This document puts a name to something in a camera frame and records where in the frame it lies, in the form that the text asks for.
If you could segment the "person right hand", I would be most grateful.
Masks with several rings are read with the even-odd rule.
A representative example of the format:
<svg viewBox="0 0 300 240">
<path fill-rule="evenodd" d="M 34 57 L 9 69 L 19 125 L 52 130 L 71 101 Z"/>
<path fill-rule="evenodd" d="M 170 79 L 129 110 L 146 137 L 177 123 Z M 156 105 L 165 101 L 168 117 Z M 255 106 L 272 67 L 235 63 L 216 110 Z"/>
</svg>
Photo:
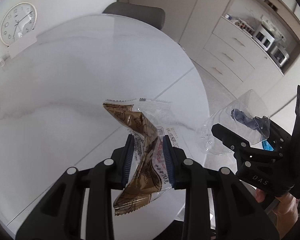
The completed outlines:
<svg viewBox="0 0 300 240">
<path fill-rule="evenodd" d="M 289 192 L 277 200 L 279 204 L 273 209 L 273 213 L 277 217 L 276 228 L 280 239 L 283 239 L 298 220 L 298 200 Z"/>
</svg>

